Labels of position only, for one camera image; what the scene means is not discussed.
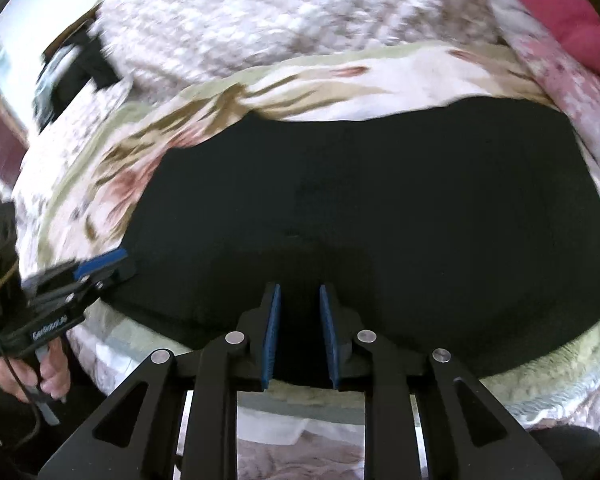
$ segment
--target white quilted blanket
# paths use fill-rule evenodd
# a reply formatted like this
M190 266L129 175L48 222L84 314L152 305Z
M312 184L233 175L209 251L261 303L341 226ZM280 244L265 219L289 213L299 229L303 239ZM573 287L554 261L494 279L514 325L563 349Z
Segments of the white quilted blanket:
M151 102L306 54L497 38L486 0L103 0L98 26Z

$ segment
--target wall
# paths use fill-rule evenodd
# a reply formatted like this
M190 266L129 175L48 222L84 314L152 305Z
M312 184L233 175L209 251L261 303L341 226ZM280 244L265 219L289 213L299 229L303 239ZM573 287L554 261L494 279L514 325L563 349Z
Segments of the wall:
M34 127L31 101L42 51L97 0L11 0L0 14L0 40L11 69L0 90L19 118Z

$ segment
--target black gripper frame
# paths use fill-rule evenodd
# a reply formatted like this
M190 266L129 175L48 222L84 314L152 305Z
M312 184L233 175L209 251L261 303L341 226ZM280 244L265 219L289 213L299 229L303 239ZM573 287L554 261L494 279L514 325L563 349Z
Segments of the black gripper frame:
M421 480L416 403L429 480L561 480L557 465L448 351L399 349L320 288L334 388L365 393L365 480Z
M189 390L194 395L181 479L235 480L237 392L268 386L279 312L280 286L269 283L260 307L240 316L236 332L201 351L152 352L52 456L38 480L171 480Z

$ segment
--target black bag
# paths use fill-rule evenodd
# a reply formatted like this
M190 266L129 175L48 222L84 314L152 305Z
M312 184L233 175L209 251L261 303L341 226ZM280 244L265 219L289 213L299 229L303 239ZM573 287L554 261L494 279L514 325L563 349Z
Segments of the black bag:
M120 81L102 55L100 38L92 38L87 33L92 23L91 20L84 22L50 59L45 58L33 99L34 115L41 131L64 112L90 79L95 81L98 90Z

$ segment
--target cable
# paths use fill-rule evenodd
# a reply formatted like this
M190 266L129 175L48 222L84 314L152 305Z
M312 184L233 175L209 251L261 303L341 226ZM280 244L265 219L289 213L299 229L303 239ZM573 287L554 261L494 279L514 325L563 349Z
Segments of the cable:
M36 419L36 423L33 426L33 429L29 433L27 433L23 438L21 438L19 441L17 441L12 446L7 446L5 448L6 450L14 451L14 450L18 449L19 447L24 446L27 442L34 439L38 435L38 433L40 433L40 428L42 427L42 418L40 417L40 411L38 410L38 407L36 406L36 401L33 399L33 396L26 389L25 385L22 384L22 381L20 380L17 373L13 369L13 366L11 366L11 362L9 361L9 358L4 355L1 341L0 341L0 354L3 356L4 362L7 364L7 368L11 372L11 375L15 379L16 383L22 389L25 396L27 397L27 400L29 401L29 405L31 407L31 411L33 412L33 416Z

